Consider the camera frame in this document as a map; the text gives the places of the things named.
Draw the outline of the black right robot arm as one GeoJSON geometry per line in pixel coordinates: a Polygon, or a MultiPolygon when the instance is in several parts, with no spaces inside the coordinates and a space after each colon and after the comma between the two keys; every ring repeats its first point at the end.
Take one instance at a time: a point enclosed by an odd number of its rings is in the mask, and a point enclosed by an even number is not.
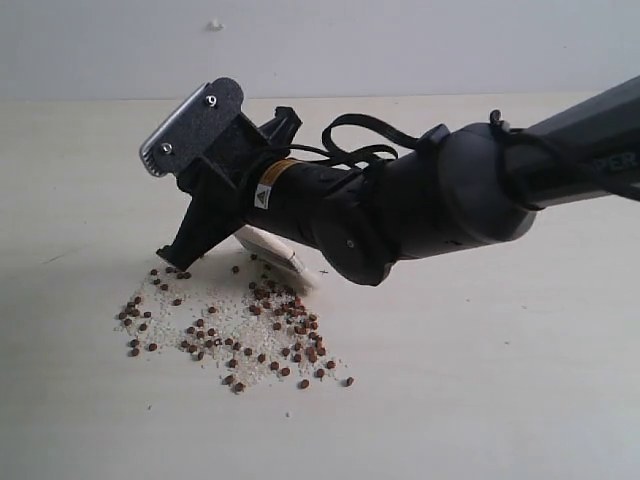
{"type": "Polygon", "coordinates": [[[525,129],[499,111],[412,137],[365,114],[336,126],[382,137],[340,149],[329,131],[312,161],[291,157],[301,121],[285,106],[263,125],[230,78],[201,85],[148,137],[139,156],[171,175],[190,204],[162,259],[187,270],[230,236],[299,272],[267,247],[276,234],[319,251],[343,278],[376,286],[401,260],[520,238],[539,211],[615,195],[639,197],[639,82],[631,79],[525,129]]]}

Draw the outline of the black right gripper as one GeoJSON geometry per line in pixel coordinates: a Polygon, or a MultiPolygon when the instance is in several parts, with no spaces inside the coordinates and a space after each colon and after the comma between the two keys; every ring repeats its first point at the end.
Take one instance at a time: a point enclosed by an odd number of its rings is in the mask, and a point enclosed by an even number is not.
{"type": "Polygon", "coordinates": [[[190,203],[158,256],[186,271],[249,225],[318,250],[355,284],[384,281],[395,259],[366,212],[366,175],[291,157],[300,126],[290,107],[277,108],[261,126],[241,112],[203,155],[172,175],[190,203]]]}

